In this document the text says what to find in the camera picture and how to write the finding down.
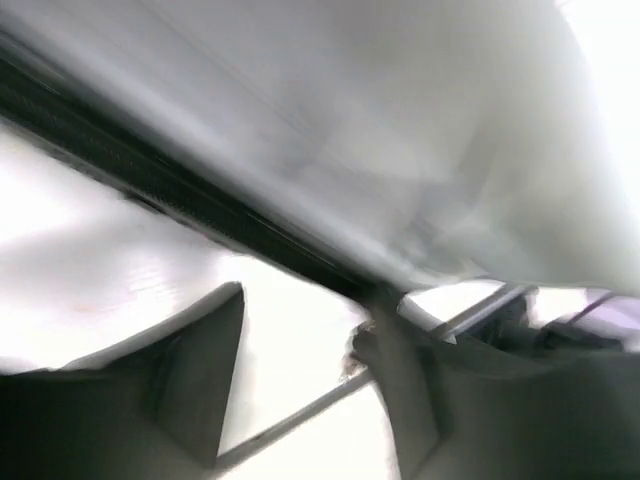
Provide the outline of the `black and white suitcase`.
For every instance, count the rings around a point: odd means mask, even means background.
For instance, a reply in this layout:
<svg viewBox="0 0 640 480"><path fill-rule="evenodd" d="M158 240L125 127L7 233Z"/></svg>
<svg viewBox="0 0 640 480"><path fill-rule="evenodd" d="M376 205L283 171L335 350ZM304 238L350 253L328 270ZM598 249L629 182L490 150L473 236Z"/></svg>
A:
<svg viewBox="0 0 640 480"><path fill-rule="evenodd" d="M409 288L639 291L639 203L551 1L5 1L65 85Z"/></svg>

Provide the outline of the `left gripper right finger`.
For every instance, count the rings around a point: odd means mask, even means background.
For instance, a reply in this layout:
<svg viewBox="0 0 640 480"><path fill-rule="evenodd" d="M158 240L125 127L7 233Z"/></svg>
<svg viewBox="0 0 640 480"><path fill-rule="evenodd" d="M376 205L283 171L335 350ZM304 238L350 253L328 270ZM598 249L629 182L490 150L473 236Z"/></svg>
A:
<svg viewBox="0 0 640 480"><path fill-rule="evenodd" d="M391 422L404 479L635 479L639 356L620 332L508 315L455 342L368 309L355 355Z"/></svg>

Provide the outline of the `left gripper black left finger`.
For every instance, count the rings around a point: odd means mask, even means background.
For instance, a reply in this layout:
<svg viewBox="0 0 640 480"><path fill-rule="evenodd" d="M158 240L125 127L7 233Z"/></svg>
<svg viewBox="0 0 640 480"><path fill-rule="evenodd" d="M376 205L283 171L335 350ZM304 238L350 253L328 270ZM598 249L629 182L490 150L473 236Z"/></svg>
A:
<svg viewBox="0 0 640 480"><path fill-rule="evenodd" d="M1 378L5 479L203 479L216 466L245 311L226 283L57 370Z"/></svg>

